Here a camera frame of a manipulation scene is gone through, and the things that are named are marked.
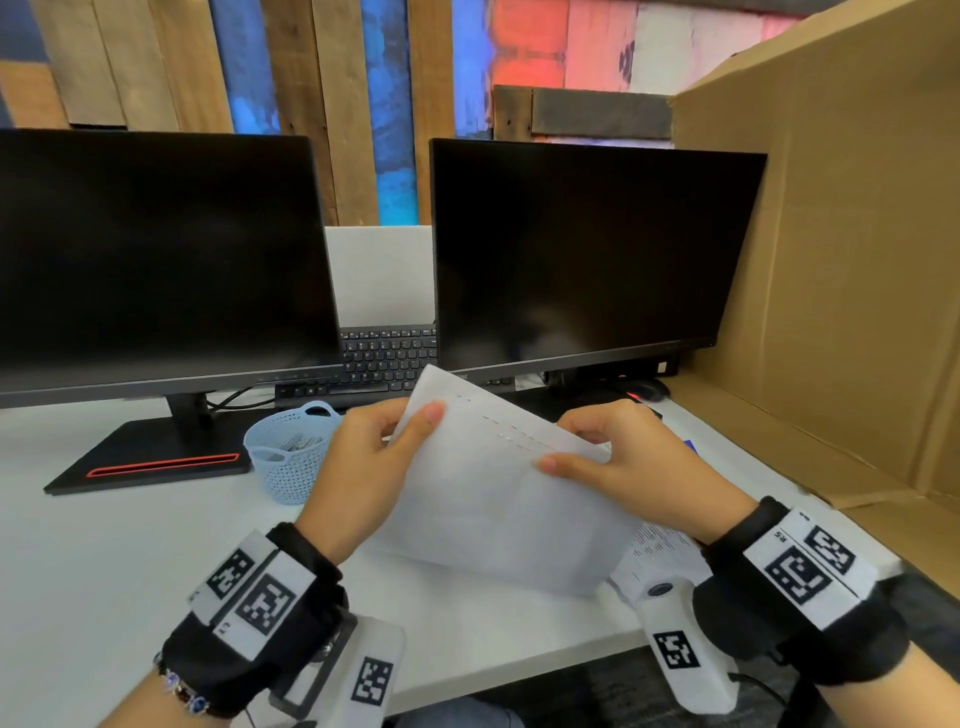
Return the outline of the black keyboard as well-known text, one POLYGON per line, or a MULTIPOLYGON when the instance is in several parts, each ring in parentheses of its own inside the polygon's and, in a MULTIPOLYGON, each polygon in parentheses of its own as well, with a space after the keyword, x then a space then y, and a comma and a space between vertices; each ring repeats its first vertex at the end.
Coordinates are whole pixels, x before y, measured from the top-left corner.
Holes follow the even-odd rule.
POLYGON ((277 409, 324 402, 343 414, 384 400, 410 396, 427 365, 438 364, 435 323, 340 329, 342 368, 336 374, 282 382, 277 409))

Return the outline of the person's left forearm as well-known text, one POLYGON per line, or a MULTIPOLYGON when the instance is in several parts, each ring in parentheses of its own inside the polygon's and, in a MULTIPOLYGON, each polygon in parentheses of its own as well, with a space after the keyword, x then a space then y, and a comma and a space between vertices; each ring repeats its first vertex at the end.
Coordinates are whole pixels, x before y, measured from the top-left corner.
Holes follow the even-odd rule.
POLYGON ((149 672, 97 728, 231 728, 229 720, 195 715, 166 692, 160 674, 149 672))

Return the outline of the black monitor with red-striped stand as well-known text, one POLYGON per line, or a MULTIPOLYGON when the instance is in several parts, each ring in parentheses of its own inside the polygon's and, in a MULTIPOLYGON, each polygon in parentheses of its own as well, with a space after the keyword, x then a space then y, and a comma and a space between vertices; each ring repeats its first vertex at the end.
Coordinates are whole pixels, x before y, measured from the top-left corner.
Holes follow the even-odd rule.
POLYGON ((239 476, 263 415, 343 351, 305 136, 0 128, 0 408, 160 397, 44 487, 239 476))

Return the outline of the brown cardboard divider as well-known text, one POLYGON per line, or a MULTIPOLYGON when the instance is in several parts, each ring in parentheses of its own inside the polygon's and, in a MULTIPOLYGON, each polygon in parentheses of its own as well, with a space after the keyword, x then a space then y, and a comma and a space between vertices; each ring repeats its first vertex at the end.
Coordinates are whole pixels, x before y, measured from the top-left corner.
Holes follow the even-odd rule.
POLYGON ((960 0, 846 0, 670 104, 768 156, 676 402, 960 601, 960 0))

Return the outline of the black monitor with plain stand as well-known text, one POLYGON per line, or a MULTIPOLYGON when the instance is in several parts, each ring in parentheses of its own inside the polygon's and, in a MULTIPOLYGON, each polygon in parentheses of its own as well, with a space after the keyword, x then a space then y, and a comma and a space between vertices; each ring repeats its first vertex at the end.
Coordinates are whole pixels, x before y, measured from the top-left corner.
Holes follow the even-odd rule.
POLYGON ((430 142, 438 367, 471 383, 710 350, 769 155, 430 142))

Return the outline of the printed paper sheet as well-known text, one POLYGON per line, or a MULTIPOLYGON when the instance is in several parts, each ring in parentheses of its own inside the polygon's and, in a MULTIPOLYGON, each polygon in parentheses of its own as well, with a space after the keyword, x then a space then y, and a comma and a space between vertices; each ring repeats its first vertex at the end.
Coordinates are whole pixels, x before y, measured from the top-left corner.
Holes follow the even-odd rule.
POLYGON ((658 585, 679 578, 697 586, 712 574, 700 547, 689 536, 644 523, 606 581, 626 603, 636 605, 658 585))

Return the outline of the light blue plastic basket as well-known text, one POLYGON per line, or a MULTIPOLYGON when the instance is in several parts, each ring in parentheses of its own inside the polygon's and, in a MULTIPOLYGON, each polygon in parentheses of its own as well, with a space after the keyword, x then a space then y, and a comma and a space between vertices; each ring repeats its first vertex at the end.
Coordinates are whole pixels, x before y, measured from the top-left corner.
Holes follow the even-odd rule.
POLYGON ((325 401, 260 419, 244 436, 251 467, 264 491, 282 505, 305 504, 343 417, 325 401), (322 443, 297 452, 276 448, 296 433, 322 435, 322 443))

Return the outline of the person's left hand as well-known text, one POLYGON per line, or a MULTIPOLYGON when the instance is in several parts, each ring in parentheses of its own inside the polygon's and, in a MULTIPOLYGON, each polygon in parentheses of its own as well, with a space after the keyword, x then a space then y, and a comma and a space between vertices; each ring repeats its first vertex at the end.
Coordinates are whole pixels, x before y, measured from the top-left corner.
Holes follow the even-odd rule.
POLYGON ((381 403, 345 414, 294 522, 296 530, 335 566, 346 562, 385 523, 402 492, 382 488, 381 453, 390 435, 381 432, 381 403))

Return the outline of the white paper sheet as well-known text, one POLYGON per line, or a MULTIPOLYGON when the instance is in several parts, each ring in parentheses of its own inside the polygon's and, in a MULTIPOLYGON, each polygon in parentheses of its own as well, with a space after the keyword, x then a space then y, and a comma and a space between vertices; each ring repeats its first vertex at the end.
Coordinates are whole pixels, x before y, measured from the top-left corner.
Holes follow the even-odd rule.
POLYGON ((554 453, 603 464, 610 452, 435 366, 419 376, 395 434, 434 402, 444 403, 443 419, 366 545, 563 596, 596 591, 642 522, 536 466, 554 453))

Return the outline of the person's right hand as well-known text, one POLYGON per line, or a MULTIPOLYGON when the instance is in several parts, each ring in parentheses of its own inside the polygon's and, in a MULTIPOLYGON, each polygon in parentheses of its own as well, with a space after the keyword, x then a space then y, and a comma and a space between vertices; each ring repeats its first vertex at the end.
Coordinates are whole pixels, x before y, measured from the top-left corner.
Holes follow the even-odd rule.
POLYGON ((678 438, 653 411, 620 399, 564 413, 558 427, 594 444, 609 443, 606 484, 582 484, 625 511, 709 545, 758 508, 678 438))

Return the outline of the person's leg in jeans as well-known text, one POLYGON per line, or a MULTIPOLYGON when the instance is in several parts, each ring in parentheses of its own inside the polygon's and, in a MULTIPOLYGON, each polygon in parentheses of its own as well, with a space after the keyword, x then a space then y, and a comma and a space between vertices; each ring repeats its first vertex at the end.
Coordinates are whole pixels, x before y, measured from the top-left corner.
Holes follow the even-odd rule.
POLYGON ((402 713, 392 728, 526 728, 513 710, 465 696, 402 713))

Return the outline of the person's right forearm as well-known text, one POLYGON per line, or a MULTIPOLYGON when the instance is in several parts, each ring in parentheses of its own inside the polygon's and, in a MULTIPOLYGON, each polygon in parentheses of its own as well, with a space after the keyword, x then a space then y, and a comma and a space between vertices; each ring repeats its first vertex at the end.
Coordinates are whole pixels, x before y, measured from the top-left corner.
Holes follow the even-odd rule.
POLYGON ((960 728, 960 683, 914 642, 876 680, 817 690, 846 728, 960 728))

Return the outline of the white panel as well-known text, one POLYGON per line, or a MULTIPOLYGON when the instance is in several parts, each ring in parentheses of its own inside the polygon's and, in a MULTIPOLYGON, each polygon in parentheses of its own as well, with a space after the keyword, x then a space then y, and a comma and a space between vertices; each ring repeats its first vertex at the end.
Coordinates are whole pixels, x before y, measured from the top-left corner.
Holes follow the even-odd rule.
POLYGON ((435 323, 431 226, 328 226, 325 238, 341 328, 435 323))

